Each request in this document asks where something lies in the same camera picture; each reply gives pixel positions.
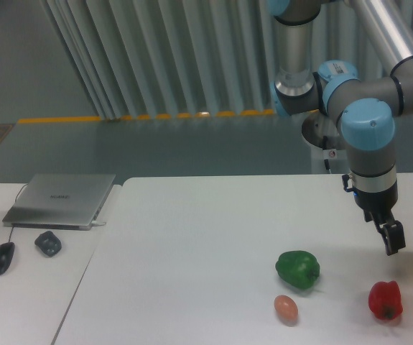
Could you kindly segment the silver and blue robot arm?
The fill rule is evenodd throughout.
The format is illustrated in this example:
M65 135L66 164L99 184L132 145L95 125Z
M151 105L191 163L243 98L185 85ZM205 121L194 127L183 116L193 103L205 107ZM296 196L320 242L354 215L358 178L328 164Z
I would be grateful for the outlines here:
M321 1L269 1L285 48L272 83L277 112L319 111L338 131L349 171L343 188L352 193L367 222L381 235L386 253L405 247L404 228L392 209L398 199L395 123L413 114L413 31L394 1L349 1L386 76L365 82L342 61L311 69L312 23Z

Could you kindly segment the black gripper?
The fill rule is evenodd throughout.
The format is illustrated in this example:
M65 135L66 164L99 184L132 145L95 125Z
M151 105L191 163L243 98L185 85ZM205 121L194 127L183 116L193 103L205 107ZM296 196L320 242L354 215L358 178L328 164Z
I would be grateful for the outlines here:
M366 178L348 173L342 175L343 190L352 193L357 206L363 211L366 223L373 222L380 233L387 256L397 254L406 247L404 227L394 220L392 208L398 200L397 179L394 181L384 175Z

